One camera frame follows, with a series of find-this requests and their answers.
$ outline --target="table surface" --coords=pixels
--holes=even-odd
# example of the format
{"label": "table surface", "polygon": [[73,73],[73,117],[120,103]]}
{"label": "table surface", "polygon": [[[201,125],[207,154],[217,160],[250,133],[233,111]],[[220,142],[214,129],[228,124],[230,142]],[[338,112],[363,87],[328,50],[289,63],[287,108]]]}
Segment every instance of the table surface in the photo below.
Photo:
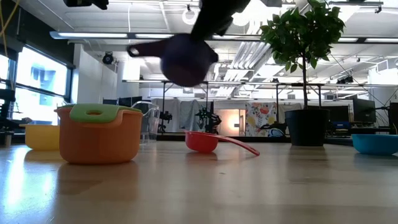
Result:
{"label": "table surface", "polygon": [[158,142],[134,161],[76,166],[0,149],[0,223],[397,223],[398,159],[352,147]]}

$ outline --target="yellow bowl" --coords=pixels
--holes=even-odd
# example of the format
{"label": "yellow bowl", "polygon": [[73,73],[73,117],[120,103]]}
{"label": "yellow bowl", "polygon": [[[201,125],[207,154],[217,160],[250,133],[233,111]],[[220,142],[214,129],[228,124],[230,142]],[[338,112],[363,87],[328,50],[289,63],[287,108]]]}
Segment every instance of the yellow bowl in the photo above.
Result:
{"label": "yellow bowl", "polygon": [[25,127],[25,144],[40,151],[60,150],[60,126],[21,124]]}

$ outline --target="potted plant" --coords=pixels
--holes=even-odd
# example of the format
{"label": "potted plant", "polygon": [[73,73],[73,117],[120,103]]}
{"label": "potted plant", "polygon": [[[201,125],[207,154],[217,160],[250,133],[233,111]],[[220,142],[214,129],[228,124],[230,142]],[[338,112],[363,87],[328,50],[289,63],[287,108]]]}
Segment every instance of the potted plant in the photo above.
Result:
{"label": "potted plant", "polygon": [[308,3],[312,9],[304,16],[297,8],[273,15],[272,21],[261,27],[261,40],[271,45],[274,60],[285,64],[287,71],[294,72],[297,67],[303,71],[304,110],[285,113],[292,144],[322,146],[329,111],[308,110],[307,65],[315,68],[319,59],[329,61],[331,44],[338,42],[345,24],[338,18],[338,7],[329,8],[317,0]]}

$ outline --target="plant stem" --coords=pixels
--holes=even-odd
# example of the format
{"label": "plant stem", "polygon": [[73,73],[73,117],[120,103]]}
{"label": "plant stem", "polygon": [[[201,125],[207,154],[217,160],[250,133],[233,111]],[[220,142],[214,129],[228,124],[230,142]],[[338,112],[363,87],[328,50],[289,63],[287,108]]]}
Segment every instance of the plant stem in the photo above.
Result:
{"label": "plant stem", "polygon": [[304,109],[308,108],[307,98],[307,66],[305,64],[305,57],[303,56],[303,90],[304,90]]}

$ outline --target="blue bowl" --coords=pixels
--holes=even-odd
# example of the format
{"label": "blue bowl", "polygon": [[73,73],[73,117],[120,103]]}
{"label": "blue bowl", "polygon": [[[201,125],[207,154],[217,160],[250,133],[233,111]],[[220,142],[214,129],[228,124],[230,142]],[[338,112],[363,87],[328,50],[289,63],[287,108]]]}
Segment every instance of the blue bowl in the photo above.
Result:
{"label": "blue bowl", "polygon": [[398,152],[398,135],[353,134],[355,149],[368,155],[390,156]]}

